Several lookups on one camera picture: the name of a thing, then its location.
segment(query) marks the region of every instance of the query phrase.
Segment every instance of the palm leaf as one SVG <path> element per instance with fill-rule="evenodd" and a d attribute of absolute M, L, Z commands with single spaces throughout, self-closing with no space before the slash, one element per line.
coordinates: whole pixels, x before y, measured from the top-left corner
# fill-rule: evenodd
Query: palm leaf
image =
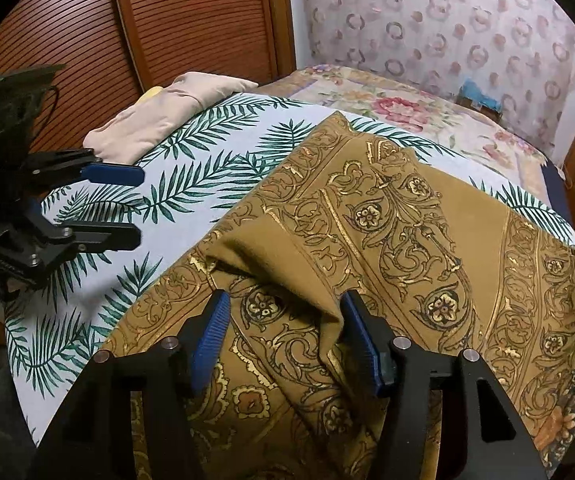
<path fill-rule="evenodd" d="M 255 153 L 263 156 L 268 164 L 276 165 L 292 153 L 313 127 L 312 123 L 306 123 L 305 120 L 295 123 L 290 119 L 288 123 L 276 124 L 268 128 L 268 134 L 259 139 L 259 149 Z"/>
<path fill-rule="evenodd" d="M 268 108 L 302 108 L 311 103 L 288 99 L 285 97 L 274 97 L 265 95 L 234 94 L 229 99 L 219 103 L 214 108 L 227 108 L 233 113 L 254 113 L 258 114 Z"/>
<path fill-rule="evenodd" d="M 98 347 L 103 344 L 103 341 L 104 339 L 98 338 L 98 333 L 91 324 L 82 324 L 80 326 L 76 338 L 65 347 L 61 355 L 62 360 L 71 366 L 75 377 L 83 370 Z"/>
<path fill-rule="evenodd" d="M 75 219 L 77 211 L 83 207 L 87 198 L 88 193 L 86 187 L 77 189 L 74 194 L 67 199 L 67 202 L 58 210 L 54 216 L 54 221 L 57 224 L 62 224 L 63 222 Z"/>
<path fill-rule="evenodd" d="M 212 206 L 212 209 L 230 209 L 249 193 L 256 184 L 263 180 L 276 167 L 255 153 L 236 155 L 232 160 L 227 174 L 226 187 L 218 190 L 222 204 Z"/>
<path fill-rule="evenodd" d="M 433 140 L 410 134 L 397 126 L 390 126 L 389 124 L 384 124 L 374 119 L 359 117 L 350 121 L 350 124 L 357 132 L 387 137 L 403 148 L 413 148 L 421 162 L 427 162 L 426 157 L 432 156 L 433 153 L 435 155 L 450 155 L 464 158 L 460 153 Z"/>
<path fill-rule="evenodd" d="M 525 189 L 508 182 L 494 197 L 563 243 L 571 244 L 573 231 L 565 218 Z"/>
<path fill-rule="evenodd" d="M 141 214 L 142 196 L 131 186 L 106 184 L 85 192 L 84 197 L 60 214 L 61 222 L 77 220 L 88 222 L 128 222 Z"/>
<path fill-rule="evenodd" d="M 237 112 L 228 107 L 211 107 L 194 116 L 176 129 L 167 139 L 145 155 L 139 166 L 147 166 L 158 156 L 173 156 L 178 160 L 181 153 L 192 160 L 196 159 L 194 150 L 209 152 L 212 146 L 227 138 L 232 132 L 245 126 L 254 126 L 258 122 L 257 112 Z"/>
<path fill-rule="evenodd" d="M 36 331 L 32 336 L 30 351 L 26 362 L 27 382 L 32 382 L 34 391 L 40 391 L 43 398 L 48 393 L 54 396 L 53 389 L 60 387 L 66 380 L 63 372 L 78 375 L 84 364 L 67 354 L 72 344 L 79 338 L 83 328 L 80 313 L 74 310 L 62 320 L 43 315 L 36 320 Z"/>
<path fill-rule="evenodd" d="M 41 211 L 43 214 L 47 213 L 57 200 L 64 198 L 67 195 L 67 192 L 71 189 L 72 186 L 63 186 L 58 189 L 51 190 L 41 202 Z"/>
<path fill-rule="evenodd" d="M 213 188 L 222 184 L 227 171 L 232 165 L 234 156 L 232 152 L 220 152 L 214 161 L 212 156 L 197 165 L 192 162 L 189 167 L 183 166 L 180 170 L 174 167 L 169 179 L 163 172 L 158 180 L 158 186 L 150 186 L 149 197 L 143 198 L 143 220 L 151 218 L 157 224 L 159 216 L 174 221 L 174 213 L 192 213 L 191 205 L 202 202 L 206 196 L 213 195 Z"/>
<path fill-rule="evenodd" d="M 29 349 L 27 338 L 23 334 L 27 327 L 22 325 L 23 314 L 32 292 L 24 292 L 15 301 L 5 304 L 5 343 L 8 348 L 10 370 L 19 375 L 20 368 L 27 370 Z"/>
<path fill-rule="evenodd" d="M 74 288 L 81 286 L 80 277 L 88 275 L 90 270 L 98 270 L 98 261 L 110 264 L 111 260 L 105 253 L 81 253 L 76 258 L 65 262 L 56 269 L 47 279 L 47 285 L 43 289 L 43 297 L 47 297 L 47 303 L 54 303 L 54 309 L 58 304 L 58 299 L 63 298 L 64 302 L 68 301 L 68 294 L 74 291 Z"/>
<path fill-rule="evenodd" d="M 116 276 L 120 287 L 113 288 L 111 294 L 105 295 L 106 304 L 103 305 L 103 312 L 98 314 L 104 321 L 104 326 L 101 324 L 92 325 L 93 331 L 107 337 L 125 312 L 152 285 L 154 274 L 160 266 L 162 258 L 151 265 L 149 264 L 149 257 L 150 253 L 147 253 L 140 264 L 134 260 L 132 269 L 123 266 L 123 273 Z"/>

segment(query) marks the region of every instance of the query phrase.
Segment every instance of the bed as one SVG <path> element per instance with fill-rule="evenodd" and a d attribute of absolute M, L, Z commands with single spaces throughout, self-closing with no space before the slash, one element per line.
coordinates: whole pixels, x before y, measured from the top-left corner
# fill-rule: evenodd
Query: bed
<path fill-rule="evenodd" d="M 367 82 L 357 83 L 361 78 Z M 330 81 L 336 88 L 363 88 L 363 94 L 345 94 L 344 101 L 333 102 L 356 130 L 412 147 L 421 162 L 468 182 L 565 244 L 575 246 L 575 232 L 569 223 L 535 192 L 521 186 L 526 180 L 521 180 L 520 175 L 526 173 L 521 173 L 524 168 L 520 164 L 509 171 L 494 167 L 494 159 L 490 159 L 488 167 L 480 157 L 463 153 L 475 148 L 456 140 L 457 121 L 462 117 L 466 121 L 476 119 L 470 113 L 459 114 L 447 102 L 441 104 L 440 115 L 430 114 L 427 123 L 422 123 L 432 124 L 434 139 L 442 140 L 442 129 L 435 126 L 440 124 L 437 117 L 443 123 L 449 122 L 445 127 L 451 131 L 448 139 L 453 136 L 455 142 L 448 140 L 445 145 L 430 135 L 419 135 L 423 131 L 412 133 L 391 120 L 379 121 L 379 114 L 372 118 L 365 109 L 358 109 L 357 103 L 365 106 L 367 95 L 372 95 L 369 88 L 375 88 L 375 83 L 382 85 L 378 87 L 380 100 L 394 99 L 389 97 L 393 93 L 411 96 L 416 91 L 356 70 L 305 69 L 259 88 L 256 93 L 235 94 L 192 118 L 145 155 L 139 161 L 146 171 L 142 186 L 135 189 L 79 183 L 55 190 L 43 201 L 43 213 L 54 222 L 133 221 L 142 229 L 143 242 L 129 253 L 80 254 L 52 276 L 45 290 L 24 294 L 6 307 L 10 365 L 36 443 L 68 386 L 136 299 L 333 112 L 329 106 L 306 101 L 302 90 L 293 92 L 298 86 L 295 81 L 302 84 L 304 79 L 311 83 L 306 89 L 316 93 L 325 93 Z M 283 96 L 290 92 L 300 99 Z M 436 98 L 419 96 L 439 106 Z M 350 97 L 354 100 L 348 105 Z M 325 104 L 331 104 L 328 96 L 324 98 Z M 493 133 L 502 131 L 488 123 L 480 124 L 481 129 L 485 127 Z M 491 142 L 490 137 L 494 138 L 488 133 L 484 142 Z M 540 168 L 538 152 L 523 147 L 512 152 L 510 147 L 504 143 L 504 149 L 515 160 L 528 160 Z"/>
<path fill-rule="evenodd" d="M 522 139 L 477 112 L 355 68 L 293 72 L 289 0 L 67 0 L 46 10 L 60 1 L 24 0 L 0 26 L 0 73 L 37 62 L 69 66 L 55 81 L 59 105 L 34 149 L 80 146 L 87 131 L 186 70 L 265 86 L 207 109 L 145 155 L 142 186 L 82 183 L 44 199 L 43 213 L 54 222 L 133 221 L 143 243 L 130 253 L 80 254 L 45 290 L 5 306 L 14 384 L 37 444 L 68 387 L 136 299 L 334 109 L 355 129 L 413 148 L 421 162 L 575 246 L 562 181 Z M 204 6 L 205 20 L 193 19 Z M 178 18 L 177 8 L 192 12 Z M 72 25 L 45 27 L 45 16 L 55 23 L 67 16 Z M 69 41 L 71 27 L 86 35 Z M 548 424 L 560 423 L 569 437 L 575 390 L 568 394 L 565 414 Z M 569 445 L 557 437 L 561 428 L 543 447 L 551 463 Z"/>

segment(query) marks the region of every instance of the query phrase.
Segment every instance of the floral motif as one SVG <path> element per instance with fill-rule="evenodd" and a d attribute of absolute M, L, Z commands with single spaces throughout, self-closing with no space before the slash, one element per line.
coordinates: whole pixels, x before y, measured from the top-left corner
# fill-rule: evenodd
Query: floral motif
<path fill-rule="evenodd" d="M 543 338 L 543 353 L 555 357 L 567 343 L 568 336 L 561 332 L 550 332 Z"/>
<path fill-rule="evenodd" d="M 357 101 L 357 102 L 361 102 L 361 101 L 371 101 L 372 99 L 374 99 L 376 96 L 374 94 L 371 94 L 370 92 L 361 92 L 358 90 L 349 90 L 347 92 L 343 93 L 343 99 L 347 100 L 347 101 Z"/>
<path fill-rule="evenodd" d="M 417 196 L 427 196 L 431 192 L 427 182 L 417 176 L 408 180 L 407 187 L 413 194 Z"/>
<path fill-rule="evenodd" d="M 378 204 L 367 204 L 354 212 L 356 223 L 365 229 L 378 227 L 378 221 L 381 218 L 381 209 Z"/>
<path fill-rule="evenodd" d="M 508 170 L 514 168 L 512 161 L 509 160 L 509 156 L 507 156 L 507 153 L 501 152 L 496 142 L 494 144 L 485 144 L 483 146 L 483 151 L 491 158 L 491 160 L 496 161 L 503 168 Z"/>
<path fill-rule="evenodd" d="M 564 262 L 553 258 L 545 262 L 545 268 L 550 274 L 561 275 L 563 273 Z"/>
<path fill-rule="evenodd" d="M 323 79 L 333 81 L 336 86 L 343 84 L 343 76 L 341 75 L 341 68 L 334 65 L 317 65 L 311 66 L 303 70 L 307 75 L 320 76 Z"/>
<path fill-rule="evenodd" d="M 372 103 L 372 108 L 388 121 L 401 124 L 407 131 L 419 133 L 429 122 L 430 112 L 423 103 L 407 101 L 402 97 L 383 97 Z"/>
<path fill-rule="evenodd" d="M 347 433 L 352 427 L 352 418 L 346 408 L 330 402 L 323 412 L 323 426 L 327 434 Z"/>
<path fill-rule="evenodd" d="M 528 156 L 536 155 L 545 161 L 545 157 L 534 146 L 507 130 L 496 130 L 496 133 L 494 133 L 494 138 L 496 140 L 500 140 L 501 142 L 505 142 L 508 146 L 518 148 Z"/>
<path fill-rule="evenodd" d="M 263 290 L 254 290 L 242 302 L 244 318 L 264 330 L 264 325 L 275 321 L 285 310 L 285 305 L 274 296 L 266 294 Z"/>
<path fill-rule="evenodd" d="M 575 428 L 575 413 L 563 415 L 561 406 L 555 406 L 534 439 L 536 449 L 544 450 L 555 440 L 569 444 Z"/>
<path fill-rule="evenodd" d="M 431 301 L 427 307 L 429 317 L 436 323 L 446 325 L 456 321 L 458 310 L 458 294 L 453 290 L 446 290 Z"/>
<path fill-rule="evenodd" d="M 232 392 L 234 410 L 238 418 L 268 418 L 269 400 L 262 388 L 240 386 Z"/>

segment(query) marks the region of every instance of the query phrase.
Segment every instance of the fabric fold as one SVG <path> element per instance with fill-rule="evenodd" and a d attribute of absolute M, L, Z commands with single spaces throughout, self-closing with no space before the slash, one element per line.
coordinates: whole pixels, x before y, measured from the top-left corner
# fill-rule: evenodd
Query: fabric fold
<path fill-rule="evenodd" d="M 183 126 L 192 116 L 234 92 L 256 88 L 257 83 L 224 75 L 187 72 L 145 100 L 120 112 L 83 140 L 103 162 L 133 164 Z"/>
<path fill-rule="evenodd" d="M 426 349 L 479 350 L 549 471 L 569 446 L 574 426 L 556 425 L 575 420 L 575 248 L 340 113 L 170 267 L 103 348 L 149 348 L 215 288 L 229 291 L 231 323 L 188 408 L 208 478 L 365 478 L 385 412 L 362 396 L 339 342 L 348 288 Z M 440 409 L 433 398 L 424 480 Z"/>

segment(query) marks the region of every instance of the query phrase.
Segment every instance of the pink rose print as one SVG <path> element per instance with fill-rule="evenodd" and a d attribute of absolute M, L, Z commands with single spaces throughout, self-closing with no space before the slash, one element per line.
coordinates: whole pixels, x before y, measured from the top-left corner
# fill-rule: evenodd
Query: pink rose print
<path fill-rule="evenodd" d="M 499 150 L 496 142 L 494 144 L 485 144 L 483 151 L 487 153 L 491 160 L 495 160 L 503 168 L 507 168 L 508 170 L 514 168 L 512 161 L 509 160 L 509 156 Z"/>
<path fill-rule="evenodd" d="M 520 148 L 526 155 L 534 155 L 538 150 L 526 140 L 517 137 L 506 130 L 497 130 L 494 134 L 494 139 L 505 142 L 509 146 L 516 146 Z"/>
<path fill-rule="evenodd" d="M 421 103 L 413 103 L 401 97 L 384 97 L 372 103 L 373 110 L 385 119 L 400 124 L 409 132 L 419 133 L 427 124 L 429 112 Z"/>

